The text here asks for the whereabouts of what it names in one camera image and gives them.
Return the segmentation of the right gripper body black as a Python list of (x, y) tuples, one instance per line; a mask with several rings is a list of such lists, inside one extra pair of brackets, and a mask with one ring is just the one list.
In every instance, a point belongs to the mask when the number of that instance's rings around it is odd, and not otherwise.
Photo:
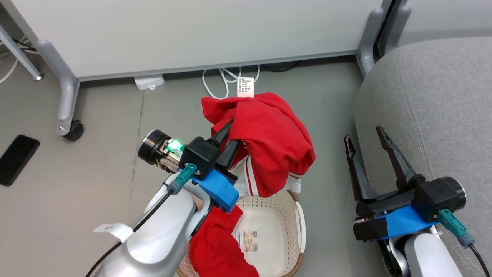
[(414, 193), (392, 192), (372, 203), (357, 203), (353, 233), (358, 241), (382, 241), (420, 231), (420, 217), (411, 207)]

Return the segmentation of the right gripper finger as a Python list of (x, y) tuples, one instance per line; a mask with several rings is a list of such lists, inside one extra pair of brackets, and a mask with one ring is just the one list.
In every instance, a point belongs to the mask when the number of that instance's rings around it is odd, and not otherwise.
[(378, 197), (376, 190), (369, 183), (367, 172), (360, 151), (353, 144), (351, 137), (344, 137), (346, 156), (354, 199), (360, 203), (372, 203)]
[(426, 180), (425, 177), (413, 170), (413, 167), (408, 163), (386, 130), (382, 126), (377, 126), (376, 131), (383, 149), (387, 151), (390, 158), (396, 175), (397, 188), (399, 190), (411, 190), (424, 182)]

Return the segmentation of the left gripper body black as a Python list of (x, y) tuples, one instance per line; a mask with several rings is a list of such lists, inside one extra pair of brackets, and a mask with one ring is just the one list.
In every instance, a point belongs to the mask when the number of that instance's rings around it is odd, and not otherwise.
[(185, 146), (164, 132), (155, 129), (150, 131), (138, 148), (138, 157), (150, 165), (176, 173)]

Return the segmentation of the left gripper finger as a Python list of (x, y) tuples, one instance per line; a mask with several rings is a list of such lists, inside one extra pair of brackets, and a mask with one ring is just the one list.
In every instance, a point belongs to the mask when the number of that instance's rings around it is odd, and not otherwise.
[(229, 140), (227, 142), (223, 152), (220, 154), (220, 166), (222, 168), (227, 170), (230, 168), (240, 144), (241, 140)]
[(223, 128), (221, 128), (209, 139), (209, 143), (212, 144), (214, 147), (220, 148), (227, 140), (227, 137), (229, 135), (229, 130), (231, 128), (233, 121), (234, 119), (231, 118), (230, 121), (223, 126)]

